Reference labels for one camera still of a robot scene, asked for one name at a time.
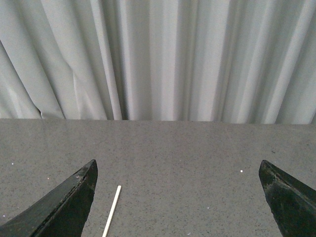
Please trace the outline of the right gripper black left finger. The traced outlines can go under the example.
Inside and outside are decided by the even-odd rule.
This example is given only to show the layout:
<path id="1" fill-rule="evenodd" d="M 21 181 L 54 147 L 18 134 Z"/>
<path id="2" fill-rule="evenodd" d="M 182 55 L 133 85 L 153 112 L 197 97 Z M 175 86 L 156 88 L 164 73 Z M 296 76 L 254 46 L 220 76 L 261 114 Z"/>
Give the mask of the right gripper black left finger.
<path id="1" fill-rule="evenodd" d="M 0 227 L 2 237 L 80 237 L 98 177 L 91 160 L 28 209 Z"/>

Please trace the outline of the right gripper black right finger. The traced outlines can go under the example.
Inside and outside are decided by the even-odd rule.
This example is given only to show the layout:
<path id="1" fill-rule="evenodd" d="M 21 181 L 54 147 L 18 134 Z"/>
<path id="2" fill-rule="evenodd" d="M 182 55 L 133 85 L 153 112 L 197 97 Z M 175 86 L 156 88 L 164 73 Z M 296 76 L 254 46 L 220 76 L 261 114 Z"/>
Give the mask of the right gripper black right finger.
<path id="1" fill-rule="evenodd" d="M 284 237 L 316 235 L 316 191 L 267 160 L 259 168 L 266 202 Z"/>

